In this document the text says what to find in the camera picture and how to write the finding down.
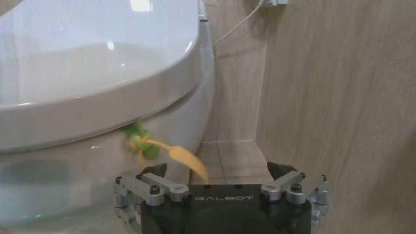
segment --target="toilet seat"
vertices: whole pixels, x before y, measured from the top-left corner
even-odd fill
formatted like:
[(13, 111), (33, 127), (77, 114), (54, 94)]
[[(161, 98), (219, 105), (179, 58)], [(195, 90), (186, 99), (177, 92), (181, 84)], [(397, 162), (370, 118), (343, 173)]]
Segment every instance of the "toilet seat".
[(66, 2), (0, 16), (0, 153), (115, 129), (199, 80), (197, 1)]

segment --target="beige wall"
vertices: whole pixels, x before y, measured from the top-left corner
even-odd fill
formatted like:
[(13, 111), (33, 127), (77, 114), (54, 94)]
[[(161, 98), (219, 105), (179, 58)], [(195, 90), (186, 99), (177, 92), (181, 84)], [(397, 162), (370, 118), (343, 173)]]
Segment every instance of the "beige wall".
[(333, 185), (322, 234), (416, 233), (416, 1), (273, 11), (257, 143)]
[[(257, 0), (205, 0), (215, 40), (249, 14)], [(266, 44), (261, 10), (215, 46), (215, 94), (203, 141), (254, 140)]]

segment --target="power cord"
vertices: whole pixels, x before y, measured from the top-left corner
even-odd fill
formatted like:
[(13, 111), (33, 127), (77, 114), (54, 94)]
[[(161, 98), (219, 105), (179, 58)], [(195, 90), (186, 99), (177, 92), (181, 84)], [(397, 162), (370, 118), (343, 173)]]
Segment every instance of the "power cord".
[(218, 40), (215, 40), (215, 42), (213, 43), (213, 45), (215, 45), (225, 37), (227, 37), (227, 35), (237, 29), (237, 27), (249, 19), (249, 17), (257, 12), (257, 10), (259, 9), (259, 7), (263, 4), (263, 0), (259, 0), (257, 3), (257, 6), (254, 7), (251, 13), (249, 13), (249, 15), (239, 21), (239, 23), (235, 24), (235, 26), (229, 30), (227, 33), (225, 33)]

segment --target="toilet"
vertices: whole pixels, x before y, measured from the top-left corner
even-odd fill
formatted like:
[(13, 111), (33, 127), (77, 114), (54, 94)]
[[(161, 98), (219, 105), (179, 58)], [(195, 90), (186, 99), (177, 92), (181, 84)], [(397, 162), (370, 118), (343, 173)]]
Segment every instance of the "toilet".
[[(213, 52), (194, 0), (15, 1), (0, 15), (0, 233), (123, 233), (115, 176), (138, 167), (121, 127), (195, 151)], [(189, 169), (163, 152), (166, 178)]]

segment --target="floor tile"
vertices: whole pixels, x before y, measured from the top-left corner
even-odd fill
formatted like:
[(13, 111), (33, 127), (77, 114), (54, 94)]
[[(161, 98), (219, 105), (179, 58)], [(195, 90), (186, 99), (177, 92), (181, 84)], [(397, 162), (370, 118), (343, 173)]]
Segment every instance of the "floor tile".
[(271, 176), (230, 177), (225, 179), (226, 184), (267, 184), (273, 182)]
[(225, 178), (269, 176), (266, 161), (253, 141), (218, 142)]
[[(203, 184), (203, 181), (197, 175), (193, 175), (190, 184)], [(209, 184), (226, 184), (226, 182), (223, 178), (210, 178)]]
[(202, 143), (197, 155), (205, 165), (209, 178), (222, 178), (223, 172), (215, 143)]

